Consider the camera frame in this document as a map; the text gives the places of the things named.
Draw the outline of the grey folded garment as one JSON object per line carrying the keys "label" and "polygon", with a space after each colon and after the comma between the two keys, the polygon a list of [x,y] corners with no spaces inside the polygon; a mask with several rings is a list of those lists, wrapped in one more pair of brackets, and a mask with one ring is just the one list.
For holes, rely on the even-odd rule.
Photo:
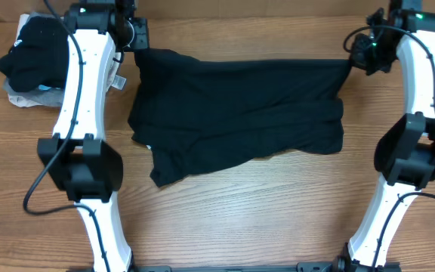
{"label": "grey folded garment", "polygon": [[[16,35],[17,40],[15,41],[14,45],[18,45],[20,43],[18,37],[20,35],[21,29],[30,19],[34,17],[54,19],[54,17],[50,14],[41,14],[37,12],[20,15]],[[17,107],[61,107],[63,103],[63,90],[60,88],[49,88],[45,85],[40,85],[39,87],[28,92],[16,92],[9,85],[9,78],[5,79],[2,87],[8,94],[8,100]]]}

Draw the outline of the beige folded garment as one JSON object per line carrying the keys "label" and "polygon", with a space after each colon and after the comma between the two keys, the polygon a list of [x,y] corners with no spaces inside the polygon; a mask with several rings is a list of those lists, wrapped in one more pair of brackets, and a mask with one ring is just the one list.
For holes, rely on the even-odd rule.
{"label": "beige folded garment", "polygon": [[[116,52],[114,61],[108,73],[106,81],[106,92],[111,88],[122,90],[125,87],[126,78],[118,76],[120,66],[123,64],[124,53]],[[15,92],[9,85],[9,78],[6,78],[3,84],[3,89],[8,94],[8,100],[17,107],[61,107],[63,104],[64,90],[62,88],[52,88],[45,85],[40,85],[36,89],[29,92]]]}

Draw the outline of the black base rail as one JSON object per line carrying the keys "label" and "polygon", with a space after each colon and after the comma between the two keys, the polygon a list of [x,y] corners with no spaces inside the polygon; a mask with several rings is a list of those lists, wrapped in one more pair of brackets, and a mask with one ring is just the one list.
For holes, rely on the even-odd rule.
{"label": "black base rail", "polygon": [[130,272],[332,272],[333,263],[301,262],[296,265],[244,266],[244,267],[169,267],[133,266]]}

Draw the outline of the black t-shirt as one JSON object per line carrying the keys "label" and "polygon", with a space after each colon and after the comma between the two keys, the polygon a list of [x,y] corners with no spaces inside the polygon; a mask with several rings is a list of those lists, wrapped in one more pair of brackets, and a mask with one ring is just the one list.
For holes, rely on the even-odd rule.
{"label": "black t-shirt", "polygon": [[150,148],[154,183],[286,150],[341,151],[344,59],[210,62],[168,49],[135,55],[140,85],[128,124]]}

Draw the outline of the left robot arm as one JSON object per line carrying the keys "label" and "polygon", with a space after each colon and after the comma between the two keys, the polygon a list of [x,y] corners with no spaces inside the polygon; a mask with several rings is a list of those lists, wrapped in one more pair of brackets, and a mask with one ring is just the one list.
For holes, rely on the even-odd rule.
{"label": "left robot arm", "polygon": [[44,169],[80,214],[94,255],[92,271],[133,271],[118,191],[121,156],[106,142],[104,106],[126,52],[149,47],[147,20],[136,1],[79,1],[59,23],[68,34],[69,62],[63,104],[50,138],[38,141]]}

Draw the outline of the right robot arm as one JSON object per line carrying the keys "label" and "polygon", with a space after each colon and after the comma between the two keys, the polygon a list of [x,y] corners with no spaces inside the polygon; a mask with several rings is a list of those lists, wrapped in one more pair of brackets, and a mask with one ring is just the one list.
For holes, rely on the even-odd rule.
{"label": "right robot arm", "polygon": [[412,202],[435,180],[435,13],[420,1],[392,0],[366,19],[366,29],[344,42],[354,67],[367,75],[390,72],[400,62],[404,114],[380,139],[375,193],[355,234],[323,271],[398,271],[386,260],[392,239]]}

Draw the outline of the folded black garment on pile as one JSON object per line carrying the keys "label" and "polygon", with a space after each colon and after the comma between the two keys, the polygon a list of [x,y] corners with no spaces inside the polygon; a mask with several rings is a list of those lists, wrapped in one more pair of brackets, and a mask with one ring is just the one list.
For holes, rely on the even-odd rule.
{"label": "folded black garment on pile", "polygon": [[14,45],[0,58],[0,72],[16,92],[40,85],[64,88],[69,64],[68,34],[58,20],[33,17],[22,27]]}

